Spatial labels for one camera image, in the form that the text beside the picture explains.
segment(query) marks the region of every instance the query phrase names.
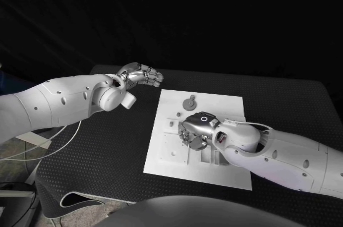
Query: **black fabric backdrop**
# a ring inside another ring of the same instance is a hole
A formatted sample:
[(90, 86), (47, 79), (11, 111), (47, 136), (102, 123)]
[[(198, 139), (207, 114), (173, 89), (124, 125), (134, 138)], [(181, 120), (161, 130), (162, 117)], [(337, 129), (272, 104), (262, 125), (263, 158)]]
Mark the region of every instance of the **black fabric backdrop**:
[(338, 0), (0, 0), (1, 70), (40, 83), (95, 64), (312, 79), (343, 107)]

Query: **white board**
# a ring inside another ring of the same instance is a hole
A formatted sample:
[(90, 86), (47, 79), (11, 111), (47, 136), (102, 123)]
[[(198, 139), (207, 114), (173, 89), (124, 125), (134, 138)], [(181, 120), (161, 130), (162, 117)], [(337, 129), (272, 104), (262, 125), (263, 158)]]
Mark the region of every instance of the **white board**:
[[(188, 112), (181, 103), (190, 95), (194, 95), (196, 109)], [(220, 121), (223, 118), (245, 121), (243, 99), (161, 90), (144, 173), (252, 190), (250, 172), (224, 162), (219, 164), (217, 152), (210, 143), (203, 151), (194, 151), (183, 145), (177, 135), (178, 121), (184, 121), (196, 112), (211, 113)]]

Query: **black table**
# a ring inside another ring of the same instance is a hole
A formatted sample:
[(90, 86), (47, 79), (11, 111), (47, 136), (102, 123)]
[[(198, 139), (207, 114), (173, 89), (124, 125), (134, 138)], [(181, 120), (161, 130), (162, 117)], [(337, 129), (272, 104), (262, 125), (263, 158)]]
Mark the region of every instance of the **black table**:
[[(90, 73), (115, 73), (98, 65)], [(69, 146), (40, 162), (36, 176), (43, 214), (56, 218), (99, 204), (73, 193), (128, 202), (198, 195), (256, 207), (307, 226), (343, 226), (343, 200), (286, 189), (252, 174), (252, 191), (142, 173), (161, 89), (243, 97), (246, 121), (295, 133), (343, 151), (343, 125), (317, 81), (162, 70), (160, 88), (138, 85), (137, 102), (82, 121)], [(69, 140), (77, 124), (54, 138), (47, 153)]]

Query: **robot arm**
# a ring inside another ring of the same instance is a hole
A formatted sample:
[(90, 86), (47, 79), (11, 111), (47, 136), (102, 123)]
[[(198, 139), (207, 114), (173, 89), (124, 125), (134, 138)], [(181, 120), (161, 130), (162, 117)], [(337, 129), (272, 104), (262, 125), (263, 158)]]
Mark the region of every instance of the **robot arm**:
[[(200, 150), (211, 143), (232, 165), (279, 185), (343, 199), (343, 153), (324, 144), (227, 119), (219, 122), (209, 113), (187, 117), (178, 133), (188, 148)], [(191, 141), (188, 133), (196, 134)], [(263, 148), (256, 152), (258, 143)]]
[(162, 75), (129, 63), (116, 74), (56, 78), (15, 94), (0, 96), (0, 143), (41, 128), (59, 127), (111, 111), (119, 104), (129, 109), (137, 83), (160, 86)]

